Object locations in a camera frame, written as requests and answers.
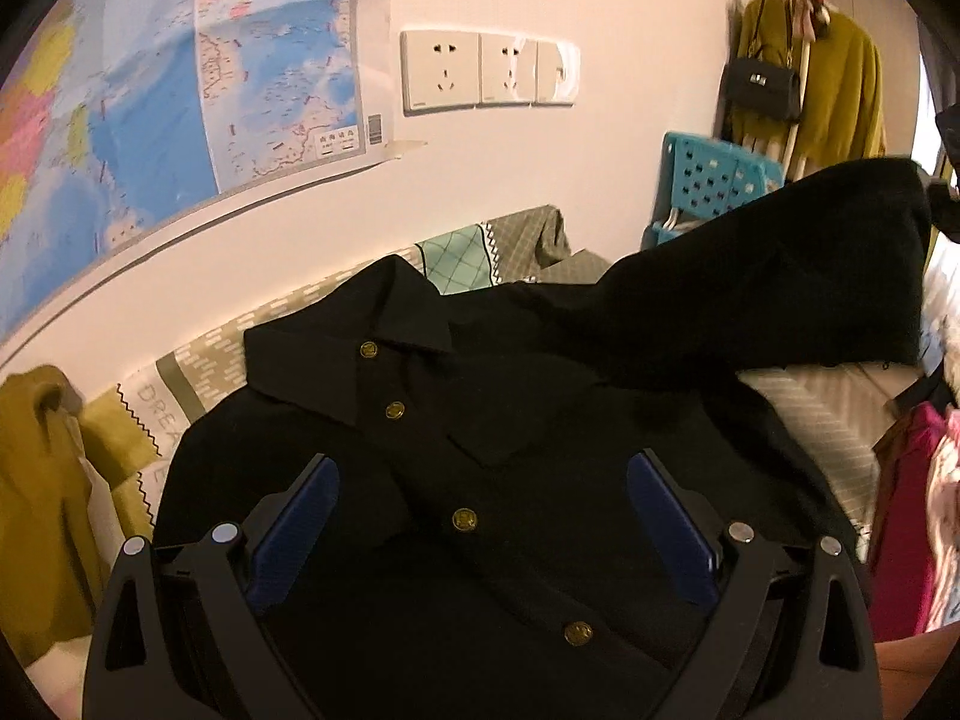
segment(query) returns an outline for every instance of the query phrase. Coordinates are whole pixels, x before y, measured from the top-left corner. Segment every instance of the person's skin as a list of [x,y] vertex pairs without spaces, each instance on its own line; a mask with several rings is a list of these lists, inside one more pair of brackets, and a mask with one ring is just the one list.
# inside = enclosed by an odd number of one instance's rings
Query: person's skin
[[883,720],[904,720],[960,640],[960,623],[877,645]]

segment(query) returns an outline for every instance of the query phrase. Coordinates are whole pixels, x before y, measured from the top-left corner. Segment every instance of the barcode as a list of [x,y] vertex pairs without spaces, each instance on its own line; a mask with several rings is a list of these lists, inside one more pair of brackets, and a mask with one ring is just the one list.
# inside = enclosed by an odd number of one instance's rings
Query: barcode
[[370,145],[379,146],[383,143],[383,117],[374,114],[367,117],[367,132],[370,134]]

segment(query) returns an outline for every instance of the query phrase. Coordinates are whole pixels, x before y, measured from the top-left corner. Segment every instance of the pink garment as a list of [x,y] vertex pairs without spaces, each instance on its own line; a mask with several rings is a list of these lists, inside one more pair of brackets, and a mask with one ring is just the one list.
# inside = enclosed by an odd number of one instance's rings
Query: pink garment
[[958,538],[960,538],[960,412],[947,410],[947,435],[940,442],[930,464],[926,487],[926,528],[933,550],[936,571],[933,604],[926,630],[944,624],[950,594],[956,582]]
[[922,634],[933,602],[935,560],[926,532],[926,483],[947,423],[929,403],[913,410],[906,449],[879,538],[870,624],[875,641]]

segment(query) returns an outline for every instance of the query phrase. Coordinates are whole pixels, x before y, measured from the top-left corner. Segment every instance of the black handbag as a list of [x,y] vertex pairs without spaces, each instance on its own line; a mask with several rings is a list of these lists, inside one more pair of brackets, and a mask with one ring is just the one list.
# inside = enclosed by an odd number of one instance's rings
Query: black handbag
[[750,40],[747,56],[738,57],[724,69],[722,88],[724,96],[734,105],[748,108],[780,122],[795,124],[800,120],[800,74],[793,65],[793,19],[784,0],[786,13],[786,57],[784,67],[760,59],[764,47],[760,45],[760,19],[767,0],[760,0],[757,26]]

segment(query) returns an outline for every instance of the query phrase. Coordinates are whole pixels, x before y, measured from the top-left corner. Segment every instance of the black jacket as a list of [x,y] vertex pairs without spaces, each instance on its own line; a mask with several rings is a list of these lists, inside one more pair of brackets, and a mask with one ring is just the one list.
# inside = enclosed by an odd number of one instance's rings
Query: black jacket
[[[928,240],[915,167],[877,160],[627,257],[595,286],[440,296],[381,260],[248,330],[248,384],[184,436],[155,543],[242,520],[323,452],[339,502],[264,624],[325,717],[643,716],[704,615],[642,532],[627,461],[654,449],[726,521],[853,552],[826,480],[734,372],[915,362]],[[576,622],[593,632],[583,646],[568,643]],[[775,624],[771,608],[729,716]]]

